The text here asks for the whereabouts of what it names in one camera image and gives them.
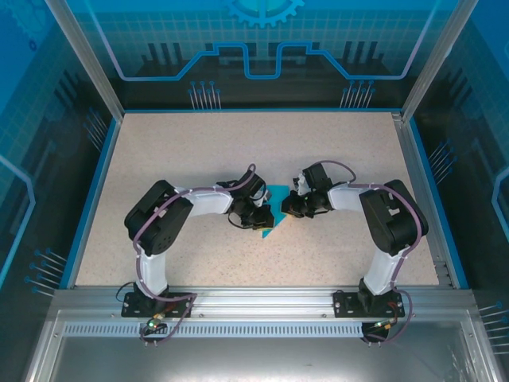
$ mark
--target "beige tabletop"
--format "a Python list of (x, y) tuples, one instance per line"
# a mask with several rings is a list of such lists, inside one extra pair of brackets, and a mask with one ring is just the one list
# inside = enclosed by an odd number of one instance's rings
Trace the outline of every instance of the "beige tabletop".
[[(344, 162), (359, 182), (409, 176), (390, 113), (240, 112), (128, 114), (116, 143), (91, 227), (78, 286), (117, 286), (135, 279), (126, 214), (160, 179), (192, 188), (242, 176), (254, 162), (268, 185), (292, 185), (321, 159)], [(326, 165), (332, 180), (348, 174)], [(330, 212), (284, 219), (267, 238), (230, 226), (224, 215), (186, 221), (169, 249), (166, 274), (174, 286), (357, 285), (375, 245), (363, 214)], [(424, 238), (398, 282), (438, 284)]]

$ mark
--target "enclosure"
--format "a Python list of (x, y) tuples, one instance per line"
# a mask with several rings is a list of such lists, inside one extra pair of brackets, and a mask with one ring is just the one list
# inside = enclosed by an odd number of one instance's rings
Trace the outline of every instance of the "enclosure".
[[(502, 0), (0, 0), (2, 380), (505, 380), (508, 14)], [(412, 302), (397, 341), (365, 343), (380, 318), (337, 317), (333, 296), (375, 253), (366, 218), (281, 211), (321, 160), (401, 180), (427, 220), (398, 275)], [(139, 279), (126, 215), (156, 181), (215, 185), (250, 163), (273, 229), (188, 219), (162, 267), (197, 297), (146, 349), (146, 318), (122, 317), (119, 288)]]

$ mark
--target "blue triangle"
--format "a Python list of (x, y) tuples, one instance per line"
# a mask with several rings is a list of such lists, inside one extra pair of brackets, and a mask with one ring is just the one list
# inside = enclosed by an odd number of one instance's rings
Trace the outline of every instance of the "blue triangle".
[[(286, 214), (281, 212), (281, 203), (289, 196), (289, 186), (287, 185), (268, 185), (268, 190), (272, 194), (272, 197), (266, 202), (270, 206), (270, 211), (274, 216), (274, 228), (285, 219)], [(266, 238), (271, 232), (271, 229), (264, 229), (262, 232), (262, 238)]]

